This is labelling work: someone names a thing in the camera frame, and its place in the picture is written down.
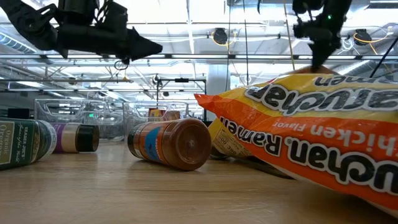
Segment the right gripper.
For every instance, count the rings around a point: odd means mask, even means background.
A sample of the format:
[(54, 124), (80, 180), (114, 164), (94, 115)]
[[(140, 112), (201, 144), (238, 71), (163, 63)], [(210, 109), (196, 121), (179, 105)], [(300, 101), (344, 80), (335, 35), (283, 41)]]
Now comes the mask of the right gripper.
[(309, 21), (303, 21), (298, 14), (296, 17), (294, 36), (299, 39), (309, 38), (313, 42), (309, 44), (312, 51), (312, 70), (318, 70), (333, 53), (333, 47), (341, 47), (342, 15), (319, 14), (315, 19), (310, 16)]

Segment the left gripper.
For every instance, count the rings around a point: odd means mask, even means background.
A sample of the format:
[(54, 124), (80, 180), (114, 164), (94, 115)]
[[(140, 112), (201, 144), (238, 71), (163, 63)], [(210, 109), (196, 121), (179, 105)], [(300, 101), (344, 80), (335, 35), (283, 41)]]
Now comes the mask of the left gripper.
[(55, 16), (55, 50), (68, 57), (69, 50), (115, 55), (122, 61), (135, 61), (159, 54), (163, 46), (127, 29), (127, 8), (97, 0), (59, 0)]

